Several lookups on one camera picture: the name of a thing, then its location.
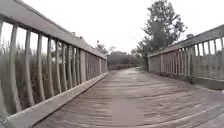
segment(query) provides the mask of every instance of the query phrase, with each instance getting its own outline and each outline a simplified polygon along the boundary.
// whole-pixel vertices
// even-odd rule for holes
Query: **railing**
[[[149,71],[223,89],[224,25],[148,55]]]
[[[103,54],[20,0],[0,1],[0,37],[7,25],[10,41],[0,43],[1,123],[4,115],[16,127],[29,127],[107,72]]]

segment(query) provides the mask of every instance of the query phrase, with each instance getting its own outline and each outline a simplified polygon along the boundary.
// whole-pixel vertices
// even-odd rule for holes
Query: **green tree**
[[[100,52],[102,52],[103,54],[108,54],[108,50],[105,48],[105,45],[100,43],[99,41],[97,41],[97,45],[95,47],[97,50],[99,50]]]
[[[147,36],[132,50],[132,54],[145,59],[145,63],[148,53],[173,44],[186,30],[180,15],[167,0],[155,1],[148,11],[149,19],[143,29]]]

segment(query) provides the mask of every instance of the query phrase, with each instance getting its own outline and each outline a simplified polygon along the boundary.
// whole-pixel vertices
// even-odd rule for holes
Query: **wooden deck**
[[[222,128],[224,96],[137,69],[111,72],[34,128]]]

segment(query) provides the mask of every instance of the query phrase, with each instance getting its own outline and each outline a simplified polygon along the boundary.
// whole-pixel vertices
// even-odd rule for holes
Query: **top rail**
[[[19,27],[56,38],[106,59],[102,53],[92,48],[83,39],[75,37],[71,32],[49,20],[21,0],[0,0],[0,17],[9,23],[17,23]]]
[[[148,57],[157,56],[163,53],[175,51],[184,47],[189,47],[198,43],[206,42],[212,39],[221,38],[224,36],[224,25],[220,25],[216,28],[213,28],[211,30],[208,30],[206,32],[203,32],[201,34],[198,34],[192,38],[183,40],[178,42],[177,44],[171,45],[167,48],[158,50],[156,52],[148,54]]]

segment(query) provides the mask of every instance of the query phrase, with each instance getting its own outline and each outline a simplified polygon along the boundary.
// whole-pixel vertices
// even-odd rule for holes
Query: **bridge deck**
[[[223,95],[136,69],[111,72],[34,128],[221,128]]]

